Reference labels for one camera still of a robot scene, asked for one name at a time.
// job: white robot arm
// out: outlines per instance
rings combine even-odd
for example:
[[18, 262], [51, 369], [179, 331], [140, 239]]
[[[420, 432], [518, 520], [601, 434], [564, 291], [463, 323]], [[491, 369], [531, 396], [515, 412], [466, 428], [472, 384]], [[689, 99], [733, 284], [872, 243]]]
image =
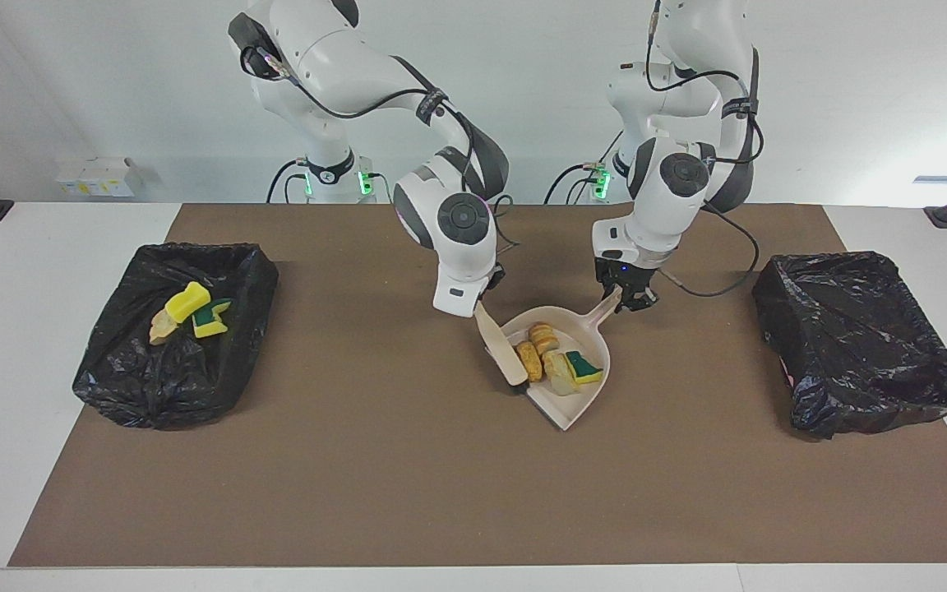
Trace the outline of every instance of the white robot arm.
[[[613, 166], [634, 213], [594, 225], [598, 281], [619, 286], [619, 308], [649, 308], [654, 273], [677, 250], [702, 207], [725, 213], [751, 192], [759, 56], [745, 30], [747, 0], [658, 0], [650, 50], [670, 63], [620, 66], [609, 101], [624, 122]], [[720, 146], [669, 137], [654, 117], [699, 117], [723, 102]]]
[[471, 317], [504, 275], [487, 200], [503, 192], [510, 165], [416, 68], [365, 45], [357, 22], [353, 0], [260, 0], [233, 19], [229, 36], [259, 100], [300, 131], [321, 184], [352, 171], [341, 120], [410, 109], [443, 135], [447, 146], [395, 185], [394, 206], [407, 233], [437, 252], [433, 307]]

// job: white wall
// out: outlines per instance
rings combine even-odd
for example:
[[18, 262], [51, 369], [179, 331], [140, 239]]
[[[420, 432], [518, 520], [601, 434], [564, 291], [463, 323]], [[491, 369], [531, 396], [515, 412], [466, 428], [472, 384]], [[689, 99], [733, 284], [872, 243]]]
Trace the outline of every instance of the white wall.
[[[147, 199], [261, 199], [302, 147], [252, 101], [229, 48], [245, 4], [0, 0], [0, 195], [58, 198], [53, 159], [98, 155], [134, 158]], [[604, 87], [644, 56], [650, 4], [363, 0], [361, 29], [499, 140], [508, 188], [534, 201], [615, 135]], [[751, 0], [749, 16], [768, 143], [753, 199], [913, 205], [891, 184], [947, 138], [947, 3]], [[410, 113], [373, 113], [350, 135], [393, 179], [440, 147]]]

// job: bread piece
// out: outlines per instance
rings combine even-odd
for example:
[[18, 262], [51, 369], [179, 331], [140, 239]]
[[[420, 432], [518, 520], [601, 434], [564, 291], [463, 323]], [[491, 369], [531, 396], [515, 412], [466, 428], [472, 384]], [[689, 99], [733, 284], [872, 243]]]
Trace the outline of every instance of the bread piece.
[[568, 370], [565, 354], [561, 352], [547, 352], [543, 355], [543, 372], [550, 379], [550, 390], [560, 397], [578, 392], [579, 386]]
[[540, 356], [561, 348], [561, 342], [557, 341], [557, 334], [553, 332], [553, 327], [545, 322], [537, 322], [536, 325], [531, 326], [529, 340], [536, 346], [536, 352]]
[[178, 324], [173, 322], [173, 318], [166, 310], [162, 310], [151, 318], [151, 327], [148, 329], [148, 345], [166, 344], [166, 338], [170, 337], [178, 329]]
[[540, 382], [543, 379], [543, 363], [538, 359], [536, 345], [532, 345], [530, 341], [522, 341], [515, 349], [525, 370], [529, 371], [529, 382]]

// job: brown mat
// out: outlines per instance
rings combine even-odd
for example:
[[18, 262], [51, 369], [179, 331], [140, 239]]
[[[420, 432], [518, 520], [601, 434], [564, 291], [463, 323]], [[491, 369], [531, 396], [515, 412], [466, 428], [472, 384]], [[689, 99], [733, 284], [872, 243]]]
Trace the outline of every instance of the brown mat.
[[[591, 221], [624, 212], [503, 218], [525, 246], [489, 311], [589, 310]], [[819, 207], [736, 218], [767, 255], [843, 250]], [[185, 206], [169, 238], [284, 261], [247, 394], [181, 433], [84, 411], [11, 566], [947, 562], [945, 424], [797, 437], [750, 284], [660, 278], [604, 326], [612, 377], [562, 434], [503, 394], [473, 320], [432, 310], [436, 258], [388, 207]], [[713, 288], [748, 251], [701, 216], [672, 269]]]

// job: black trash bag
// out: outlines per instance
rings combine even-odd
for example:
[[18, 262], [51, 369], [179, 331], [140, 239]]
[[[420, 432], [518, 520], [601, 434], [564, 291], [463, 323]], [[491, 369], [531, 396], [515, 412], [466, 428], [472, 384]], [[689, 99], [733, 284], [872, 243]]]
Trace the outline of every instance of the black trash bag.
[[[76, 396], [128, 428], [184, 428], [218, 419], [239, 400], [266, 334], [278, 273], [256, 244], [139, 248], [90, 334]], [[151, 318], [196, 281], [231, 298], [229, 332], [205, 340], [182, 323], [148, 345]]]
[[830, 439], [947, 416], [947, 349], [890, 259], [774, 257], [753, 294], [797, 430]]

